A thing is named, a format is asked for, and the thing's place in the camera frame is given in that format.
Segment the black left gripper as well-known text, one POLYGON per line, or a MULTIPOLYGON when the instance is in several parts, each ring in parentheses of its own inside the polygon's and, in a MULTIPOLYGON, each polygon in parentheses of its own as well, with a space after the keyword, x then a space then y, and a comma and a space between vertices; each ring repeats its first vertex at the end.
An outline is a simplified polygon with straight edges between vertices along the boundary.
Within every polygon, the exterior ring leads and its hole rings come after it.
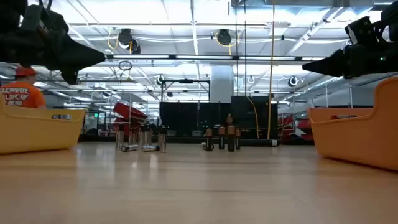
POLYGON ((74 41, 65 29, 48 32, 0 29, 0 62, 61 70, 61 77, 69 85, 77 84, 77 71, 104 60, 104 53, 74 41))

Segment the white building pillar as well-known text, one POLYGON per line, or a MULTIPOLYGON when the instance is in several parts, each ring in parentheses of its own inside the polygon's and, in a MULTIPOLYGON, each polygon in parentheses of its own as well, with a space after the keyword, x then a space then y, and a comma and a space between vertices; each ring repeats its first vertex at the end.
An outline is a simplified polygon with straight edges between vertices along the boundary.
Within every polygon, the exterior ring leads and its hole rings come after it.
POLYGON ((210 102, 231 103, 233 89, 234 73, 232 66, 212 66, 210 80, 210 102))

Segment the black metal gantry frame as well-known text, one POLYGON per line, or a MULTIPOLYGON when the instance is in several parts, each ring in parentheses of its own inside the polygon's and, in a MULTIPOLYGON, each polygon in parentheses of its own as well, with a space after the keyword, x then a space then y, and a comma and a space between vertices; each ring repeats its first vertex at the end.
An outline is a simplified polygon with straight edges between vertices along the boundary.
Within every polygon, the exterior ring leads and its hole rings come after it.
POLYGON ((168 89, 174 84, 174 83, 179 83, 179 84, 193 84, 197 83, 199 84, 200 87, 204 89, 204 91, 208 94, 208 99, 210 99, 210 90, 211 90, 211 82, 209 80, 192 80, 192 79, 178 79, 178 80, 162 80, 160 82, 160 101, 163 102, 165 98, 165 92, 168 91, 168 89))

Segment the red bin rack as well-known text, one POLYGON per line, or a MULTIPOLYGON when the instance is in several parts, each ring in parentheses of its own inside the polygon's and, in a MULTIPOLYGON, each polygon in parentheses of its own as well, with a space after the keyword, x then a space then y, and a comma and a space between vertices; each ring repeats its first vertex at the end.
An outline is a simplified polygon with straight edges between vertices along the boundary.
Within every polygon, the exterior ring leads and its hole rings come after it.
POLYGON ((306 145, 313 144, 313 133, 308 118, 293 114, 280 114, 278 117, 278 137, 282 144, 306 145))
POLYGON ((129 136, 131 128, 140 127, 147 119, 147 116, 143 112, 123 103, 116 103, 113 111, 119 115, 115 119, 114 125, 117 128, 124 126, 125 137, 129 136))

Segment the black table frame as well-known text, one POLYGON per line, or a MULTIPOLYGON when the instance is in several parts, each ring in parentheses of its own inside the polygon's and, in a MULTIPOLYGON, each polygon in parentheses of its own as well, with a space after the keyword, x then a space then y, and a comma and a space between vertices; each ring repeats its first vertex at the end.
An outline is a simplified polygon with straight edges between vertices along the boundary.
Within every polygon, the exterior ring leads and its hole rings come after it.
MULTIPOLYGON (((115 142, 114 136, 90 136, 80 135, 78 138, 79 142, 115 142)), ((166 137, 167 143, 177 144, 199 144, 206 142, 206 137, 202 138, 186 138, 186 137, 166 137)), ((286 142, 278 140, 283 145, 314 145, 314 141, 305 141, 303 139, 294 139, 286 142)))

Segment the black cylinder with white label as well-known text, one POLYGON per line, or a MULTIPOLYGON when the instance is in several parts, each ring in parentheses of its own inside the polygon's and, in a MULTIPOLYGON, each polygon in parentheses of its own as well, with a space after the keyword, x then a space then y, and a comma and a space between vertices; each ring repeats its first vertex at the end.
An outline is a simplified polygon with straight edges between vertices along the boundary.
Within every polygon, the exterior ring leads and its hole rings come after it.
POLYGON ((242 146, 269 146, 276 147, 280 144, 278 140, 274 139, 242 139, 242 146))

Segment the overhead light bar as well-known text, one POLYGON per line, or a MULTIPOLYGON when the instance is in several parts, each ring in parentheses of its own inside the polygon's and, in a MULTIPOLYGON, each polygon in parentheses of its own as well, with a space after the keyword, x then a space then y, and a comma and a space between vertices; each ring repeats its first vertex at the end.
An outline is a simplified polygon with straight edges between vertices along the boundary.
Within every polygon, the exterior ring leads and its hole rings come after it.
POLYGON ((108 60, 278 60, 278 61, 318 61, 324 57, 291 56, 237 56, 237 55, 105 55, 108 60))

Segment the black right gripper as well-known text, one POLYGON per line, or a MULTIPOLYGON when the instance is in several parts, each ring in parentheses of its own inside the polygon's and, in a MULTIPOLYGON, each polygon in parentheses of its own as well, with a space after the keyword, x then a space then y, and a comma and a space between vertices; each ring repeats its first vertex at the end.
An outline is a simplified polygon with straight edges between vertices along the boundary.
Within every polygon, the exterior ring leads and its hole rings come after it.
POLYGON ((344 78, 398 72, 398 42, 375 47, 351 45, 343 51, 336 50, 327 58, 306 63, 302 69, 332 77, 340 77, 343 73, 344 78))

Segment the tall black partition panel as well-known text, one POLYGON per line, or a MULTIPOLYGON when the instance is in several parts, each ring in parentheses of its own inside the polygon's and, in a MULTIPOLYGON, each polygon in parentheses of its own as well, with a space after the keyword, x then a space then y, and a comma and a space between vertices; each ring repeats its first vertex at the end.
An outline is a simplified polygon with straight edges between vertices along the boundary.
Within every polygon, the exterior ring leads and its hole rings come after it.
POLYGON ((277 139, 277 104, 269 96, 232 96, 231 115, 242 137, 277 139))

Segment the yellow plastic bin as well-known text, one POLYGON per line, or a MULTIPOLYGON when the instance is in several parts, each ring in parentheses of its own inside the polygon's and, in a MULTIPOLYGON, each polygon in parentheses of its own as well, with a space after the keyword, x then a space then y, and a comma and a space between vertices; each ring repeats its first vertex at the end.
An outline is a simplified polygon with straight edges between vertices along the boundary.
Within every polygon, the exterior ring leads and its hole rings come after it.
POLYGON ((85 112, 11 106, 0 93, 0 154, 72 148, 78 142, 85 112))

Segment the orange plastic bin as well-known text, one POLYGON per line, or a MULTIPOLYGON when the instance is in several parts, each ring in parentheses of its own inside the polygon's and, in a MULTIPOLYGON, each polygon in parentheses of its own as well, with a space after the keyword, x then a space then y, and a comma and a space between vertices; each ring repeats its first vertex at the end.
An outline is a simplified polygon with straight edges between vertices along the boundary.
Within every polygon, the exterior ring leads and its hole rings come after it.
POLYGON ((398 77, 380 82, 372 108, 309 108, 319 155, 398 171, 398 77))

